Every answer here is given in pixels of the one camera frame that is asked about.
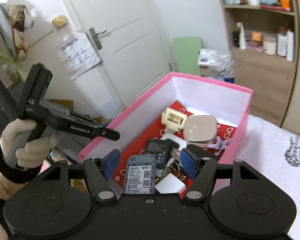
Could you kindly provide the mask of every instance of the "gloved hand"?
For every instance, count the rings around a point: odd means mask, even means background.
[[[15,141],[18,133],[30,131],[36,127],[36,121],[30,119],[16,119],[15,121],[9,123],[2,132],[2,137],[0,140],[3,155],[7,157],[12,149],[13,142]],[[49,155],[50,150],[57,146],[62,134],[62,132],[57,131],[49,137],[27,142],[24,148],[16,151],[18,165],[24,168],[35,168],[40,166],[44,159]]]

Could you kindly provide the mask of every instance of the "black circular mount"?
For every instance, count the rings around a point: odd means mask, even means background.
[[[242,180],[217,191],[209,210],[221,226],[249,237],[288,233],[296,217],[296,206],[288,195],[258,180]]]
[[[89,197],[59,181],[29,184],[4,206],[4,217],[15,232],[28,237],[61,236],[83,223],[91,212]]]

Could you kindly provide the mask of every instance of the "white power adapter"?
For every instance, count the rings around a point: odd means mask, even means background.
[[[182,193],[186,190],[186,185],[176,178],[172,173],[169,173],[163,180],[161,180],[155,189],[161,194]]]

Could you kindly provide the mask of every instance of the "green board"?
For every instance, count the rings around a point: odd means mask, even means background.
[[[198,56],[202,49],[201,38],[174,38],[172,40],[172,48],[179,72],[200,76]]]

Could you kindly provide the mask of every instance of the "barcode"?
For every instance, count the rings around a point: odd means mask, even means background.
[[[149,187],[150,186],[150,180],[149,179],[144,179],[143,180],[143,187]]]
[[[151,171],[144,171],[143,172],[143,177],[144,178],[150,178],[150,173],[151,173]]]

